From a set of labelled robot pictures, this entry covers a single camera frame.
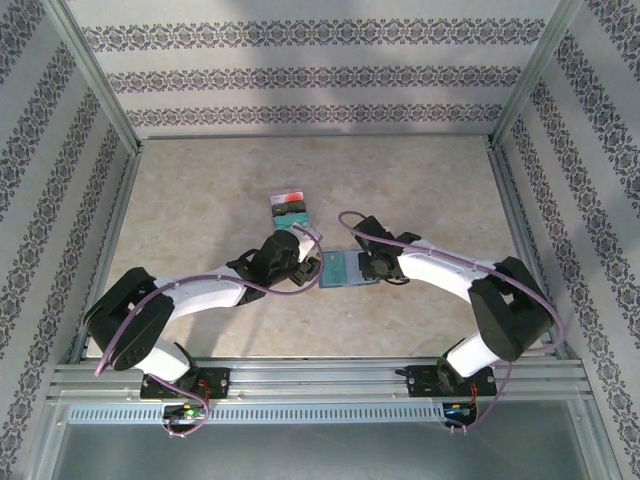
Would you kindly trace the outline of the blue card holder wallet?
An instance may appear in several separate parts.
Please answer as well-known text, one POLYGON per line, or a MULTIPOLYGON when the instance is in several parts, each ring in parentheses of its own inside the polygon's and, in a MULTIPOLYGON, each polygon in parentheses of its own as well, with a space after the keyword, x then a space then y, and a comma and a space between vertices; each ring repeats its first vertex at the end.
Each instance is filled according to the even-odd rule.
POLYGON ((358 254, 361 250, 333 250, 343 251, 346 256, 347 283, 340 287, 361 287, 369 285, 377 285, 380 281, 364 281, 358 265, 358 254))

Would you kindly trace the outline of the teal card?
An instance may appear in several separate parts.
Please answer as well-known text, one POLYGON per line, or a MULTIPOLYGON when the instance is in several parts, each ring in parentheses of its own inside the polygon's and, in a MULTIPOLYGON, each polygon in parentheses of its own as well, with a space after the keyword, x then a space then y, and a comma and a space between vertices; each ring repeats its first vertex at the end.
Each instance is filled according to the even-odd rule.
POLYGON ((323 264, 319 282, 321 288, 340 288, 347 283, 346 256, 343 251, 325 252, 323 264))
POLYGON ((288 230, 292 229, 294 225, 299 225, 301 227, 307 228, 311 226, 310 218, 307 214, 292 214, 292 215, 284 215, 277 216, 273 218, 274 227, 276 230, 283 229, 288 230))

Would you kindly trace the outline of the grey metal sheet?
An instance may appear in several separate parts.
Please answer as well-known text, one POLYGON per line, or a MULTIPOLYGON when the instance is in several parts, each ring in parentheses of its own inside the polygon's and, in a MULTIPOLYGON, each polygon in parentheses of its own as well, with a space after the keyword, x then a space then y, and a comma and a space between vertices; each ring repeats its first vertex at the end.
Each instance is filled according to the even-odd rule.
POLYGON ((151 424, 61 421, 23 480, 624 480, 567 403, 497 406, 467 434, 435 423, 223 424, 173 439, 151 424))

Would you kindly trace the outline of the aluminium mounting rail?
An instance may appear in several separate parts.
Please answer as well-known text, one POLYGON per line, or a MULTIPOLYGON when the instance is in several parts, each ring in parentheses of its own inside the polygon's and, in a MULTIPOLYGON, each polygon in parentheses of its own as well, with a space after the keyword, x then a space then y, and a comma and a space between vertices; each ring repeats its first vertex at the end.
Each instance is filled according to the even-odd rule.
MULTIPOLYGON (((391 401, 409 398, 418 378, 409 366, 431 366, 432 358, 223 358, 202 359, 200 365, 228 368, 229 403, 338 403, 391 401)), ((81 398, 97 402, 138 402, 142 373, 111 369, 94 375, 95 361, 60 365, 46 393, 49 400, 81 398)), ((501 398, 515 400, 576 400, 593 398, 592 387, 579 360, 552 356, 524 357, 508 369, 494 368, 485 382, 502 389, 501 398)))

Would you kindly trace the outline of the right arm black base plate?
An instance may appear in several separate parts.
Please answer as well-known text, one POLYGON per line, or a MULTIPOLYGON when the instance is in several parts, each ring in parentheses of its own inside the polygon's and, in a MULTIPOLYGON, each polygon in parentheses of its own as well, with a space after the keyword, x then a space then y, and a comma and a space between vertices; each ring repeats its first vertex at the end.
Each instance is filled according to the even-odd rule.
POLYGON ((497 393, 491 367, 485 367, 461 381, 442 377, 436 365, 409 365, 395 373, 405 377, 410 398, 471 397, 473 393, 491 397, 497 393))

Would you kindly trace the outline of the aluminium back rail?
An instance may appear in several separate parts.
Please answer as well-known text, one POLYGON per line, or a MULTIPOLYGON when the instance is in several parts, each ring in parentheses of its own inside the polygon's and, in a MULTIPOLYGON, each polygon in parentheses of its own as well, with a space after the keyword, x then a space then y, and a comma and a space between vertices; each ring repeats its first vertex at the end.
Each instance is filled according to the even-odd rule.
POLYGON ((302 138, 374 138, 374 137, 444 137, 444 138, 492 138, 489 133, 451 133, 451 132, 340 132, 337 130, 322 130, 317 132, 285 132, 263 134, 228 133, 218 135, 183 134, 183 135, 152 135, 141 138, 140 143, 151 141, 178 141, 178 140, 222 140, 222 139, 302 139, 302 138))

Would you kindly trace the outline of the aluminium side rail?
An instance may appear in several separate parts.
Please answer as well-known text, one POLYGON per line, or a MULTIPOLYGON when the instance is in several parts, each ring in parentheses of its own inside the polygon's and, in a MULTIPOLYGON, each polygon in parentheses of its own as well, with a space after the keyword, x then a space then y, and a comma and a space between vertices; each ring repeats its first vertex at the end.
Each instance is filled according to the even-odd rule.
POLYGON ((79 323, 74 332, 71 346, 63 359, 64 364, 77 364, 83 358, 83 352, 85 351, 88 338, 87 329, 84 324, 84 315, 104 293, 136 175, 138 173, 142 153, 143 148, 140 147, 137 153, 132 154, 129 157, 126 169, 122 173, 116 196, 110 210, 107 230, 104 233, 99 256, 95 263, 95 269, 90 278, 89 290, 84 297, 83 309, 81 316, 79 317, 79 323))
POLYGON ((489 140, 486 141, 486 147, 516 254, 531 272, 543 295, 557 310, 563 323, 564 334, 561 334, 558 326, 553 326, 549 333, 551 340, 545 344, 544 350, 547 353, 553 352, 559 359, 581 359, 580 350, 571 342, 577 318, 571 301, 562 293, 564 282, 551 279, 556 268, 551 272, 545 270, 543 255, 536 243, 526 205, 514 181, 508 160, 501 149, 489 140))

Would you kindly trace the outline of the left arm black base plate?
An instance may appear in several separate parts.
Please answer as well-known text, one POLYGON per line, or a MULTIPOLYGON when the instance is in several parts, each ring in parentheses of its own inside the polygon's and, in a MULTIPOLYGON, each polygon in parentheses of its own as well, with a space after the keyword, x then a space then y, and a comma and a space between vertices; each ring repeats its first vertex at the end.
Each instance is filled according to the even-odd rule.
POLYGON ((170 387, 145 374, 140 398, 159 400, 170 398, 226 399, 230 386, 230 370, 221 367, 193 367, 170 387))

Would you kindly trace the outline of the aluminium frame post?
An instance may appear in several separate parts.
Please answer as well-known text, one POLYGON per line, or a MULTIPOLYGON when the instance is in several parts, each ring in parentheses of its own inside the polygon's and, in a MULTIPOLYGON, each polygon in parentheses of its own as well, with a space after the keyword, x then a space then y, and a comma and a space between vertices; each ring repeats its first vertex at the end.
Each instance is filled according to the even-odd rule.
POLYGON ((62 41, 67 45, 88 86, 115 127, 129 153, 140 151, 140 140, 106 74, 66 0, 40 0, 62 41))
POLYGON ((558 0, 531 57, 502 109, 494 130, 488 136, 492 147, 496 148, 504 142, 583 2, 584 0, 558 0))

